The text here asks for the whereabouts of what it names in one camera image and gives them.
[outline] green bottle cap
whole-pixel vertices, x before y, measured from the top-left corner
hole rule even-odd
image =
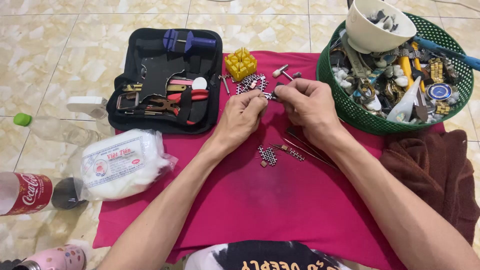
[[[17,113],[13,118],[15,125],[28,126],[32,122],[32,116],[25,113]]]

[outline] green plastic basket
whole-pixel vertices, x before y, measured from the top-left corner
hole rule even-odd
[[[423,38],[431,40],[445,48],[465,54],[460,45],[437,25],[410,13],[405,12],[405,14],[413,21],[418,33],[423,34]],[[317,80],[330,85],[338,116],[348,124],[376,135],[413,131],[431,126],[433,123],[411,125],[387,121],[386,119],[369,113],[348,97],[336,81],[330,65],[330,46],[339,38],[339,32],[342,29],[345,29],[345,21],[337,27],[317,63]],[[450,113],[443,117],[441,121],[445,121],[461,111],[467,104],[473,91],[472,69],[457,59],[452,59],[452,63],[455,66],[455,70],[462,76],[462,80],[457,84],[460,96],[457,102],[450,108]]]

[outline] magenta fabric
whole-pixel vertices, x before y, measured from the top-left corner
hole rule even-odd
[[[288,73],[300,71],[315,80],[318,53],[253,51],[258,73],[264,73],[271,92],[277,82],[288,83],[272,72],[289,64]],[[235,85],[227,79],[230,92]],[[220,112],[228,100],[220,89]],[[260,166],[258,146],[298,143],[284,132],[289,121],[282,104],[269,101],[258,130],[228,155],[210,174],[196,198],[183,230],[168,257],[176,262],[195,250],[243,240],[299,241],[312,249],[378,269],[404,269],[361,198],[337,170],[308,156],[300,162],[282,154],[276,166]],[[344,123],[348,131],[376,158],[384,147],[381,136],[371,135]],[[444,131],[438,124],[433,131]],[[166,152],[179,162],[173,173],[147,191],[103,202],[94,248],[111,246],[143,209],[190,162],[212,131],[201,135],[163,135]]]

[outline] pink bottle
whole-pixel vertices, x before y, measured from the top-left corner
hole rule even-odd
[[[85,253],[76,245],[47,249],[26,258],[13,270],[85,270]]]

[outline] white bowl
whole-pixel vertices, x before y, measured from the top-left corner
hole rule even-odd
[[[384,10],[385,16],[395,15],[399,34],[385,31],[363,17]],[[347,15],[348,43],[361,53],[383,52],[402,45],[417,33],[413,22],[400,10],[381,0],[354,0]]]

